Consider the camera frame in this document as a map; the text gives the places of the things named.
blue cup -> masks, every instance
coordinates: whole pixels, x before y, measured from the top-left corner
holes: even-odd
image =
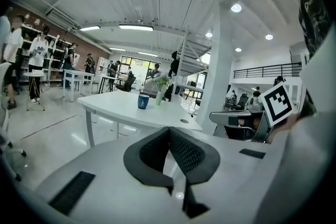
[[[149,96],[140,94],[138,97],[138,108],[146,109],[148,102],[149,102]]]

green vase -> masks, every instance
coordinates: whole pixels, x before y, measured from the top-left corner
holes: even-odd
[[[161,101],[162,101],[162,92],[158,92],[157,95],[156,95],[156,99],[155,99],[155,104],[157,105],[160,105],[161,104]]]

caster wheel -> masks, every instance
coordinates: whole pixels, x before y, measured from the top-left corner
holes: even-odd
[[[20,175],[19,174],[16,174],[16,177],[15,177],[15,179],[17,180],[17,181],[21,181],[21,177],[20,177]]]

sneaker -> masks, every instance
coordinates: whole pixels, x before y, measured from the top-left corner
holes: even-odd
[[[13,104],[12,104],[12,103],[9,103],[7,109],[8,109],[8,110],[11,110],[11,109],[14,109],[14,108],[16,108],[16,102],[13,103]]]

black metal railing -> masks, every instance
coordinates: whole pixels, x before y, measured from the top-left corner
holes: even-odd
[[[277,76],[298,77],[301,70],[302,70],[302,64],[300,62],[285,63],[283,65],[235,70],[234,78],[235,79],[265,78],[265,77],[277,77]]]

